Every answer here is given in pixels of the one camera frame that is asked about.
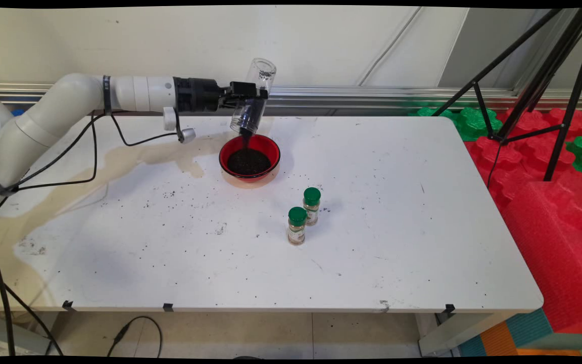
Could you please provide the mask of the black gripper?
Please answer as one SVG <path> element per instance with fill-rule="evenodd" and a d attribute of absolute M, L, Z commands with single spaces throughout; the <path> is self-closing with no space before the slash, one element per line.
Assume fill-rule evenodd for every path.
<path fill-rule="evenodd" d="M 268 90 L 255 83 L 231 81 L 226 89 L 217 81 L 204 78 L 173 77 L 176 110 L 179 112 L 216 112 L 244 107 L 250 100 L 267 100 Z"/>

